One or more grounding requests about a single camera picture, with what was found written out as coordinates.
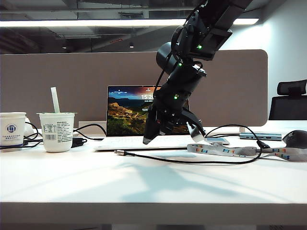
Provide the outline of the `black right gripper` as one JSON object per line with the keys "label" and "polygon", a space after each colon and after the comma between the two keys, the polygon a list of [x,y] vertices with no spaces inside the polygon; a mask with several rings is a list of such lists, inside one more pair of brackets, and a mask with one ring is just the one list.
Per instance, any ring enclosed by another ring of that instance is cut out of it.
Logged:
{"label": "black right gripper", "polygon": [[188,122],[192,127],[192,132],[203,134],[201,122],[189,110],[183,107],[179,110],[158,108],[153,103],[148,107],[143,144],[149,144],[159,134],[172,135],[174,127],[182,125],[183,122]]}

